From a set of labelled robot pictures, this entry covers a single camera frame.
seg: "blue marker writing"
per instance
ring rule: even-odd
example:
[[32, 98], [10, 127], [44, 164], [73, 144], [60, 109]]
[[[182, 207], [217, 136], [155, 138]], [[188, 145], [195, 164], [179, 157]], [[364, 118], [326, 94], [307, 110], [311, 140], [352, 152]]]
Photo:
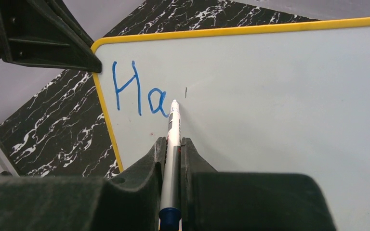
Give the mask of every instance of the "blue marker writing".
[[117, 86], [117, 79], [116, 79], [116, 65], [117, 62], [113, 62], [113, 81], [114, 81], [114, 88], [116, 90], [116, 98], [117, 98], [117, 110], [120, 110], [120, 99], [119, 93], [122, 92], [134, 79], [137, 81], [137, 92], [138, 92], [138, 114], [141, 116], [141, 86], [140, 86], [140, 79], [138, 78], [137, 68], [135, 68], [135, 61], [132, 61], [132, 69], [134, 70], [133, 77], [128, 80], [121, 88]]

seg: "black clamp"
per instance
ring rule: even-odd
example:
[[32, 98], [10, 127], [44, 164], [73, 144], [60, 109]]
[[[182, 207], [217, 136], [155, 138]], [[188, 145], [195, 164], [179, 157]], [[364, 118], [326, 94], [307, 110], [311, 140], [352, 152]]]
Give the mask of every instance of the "black clamp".
[[[308, 176], [217, 172], [182, 139], [183, 231], [334, 231]], [[111, 180], [0, 177], [0, 230], [157, 231], [166, 140]]]
[[99, 73], [92, 44], [62, 0], [0, 0], [0, 58], [5, 62]]

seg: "black marble surface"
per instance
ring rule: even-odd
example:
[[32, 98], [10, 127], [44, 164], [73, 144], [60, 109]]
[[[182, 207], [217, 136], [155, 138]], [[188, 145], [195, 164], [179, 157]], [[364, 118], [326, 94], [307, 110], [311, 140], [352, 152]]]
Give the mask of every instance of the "black marble surface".
[[[147, 0], [108, 36], [315, 21], [227, 0]], [[119, 173], [91, 73], [65, 70], [0, 125], [21, 173]]]

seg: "gray wall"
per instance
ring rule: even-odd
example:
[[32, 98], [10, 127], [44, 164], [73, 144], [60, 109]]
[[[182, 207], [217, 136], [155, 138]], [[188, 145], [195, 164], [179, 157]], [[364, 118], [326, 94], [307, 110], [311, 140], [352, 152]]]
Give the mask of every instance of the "gray wall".
[[236, 0], [320, 20], [370, 17], [370, 0]]

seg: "white marker barrel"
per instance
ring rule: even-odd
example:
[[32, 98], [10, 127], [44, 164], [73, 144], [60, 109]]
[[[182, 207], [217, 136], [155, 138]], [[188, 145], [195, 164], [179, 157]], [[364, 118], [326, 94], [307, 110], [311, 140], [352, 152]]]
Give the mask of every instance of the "white marker barrel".
[[168, 119], [167, 156], [159, 204], [160, 227], [162, 231], [179, 230], [181, 219], [179, 199], [179, 164], [181, 150], [181, 116], [179, 104], [173, 100]]

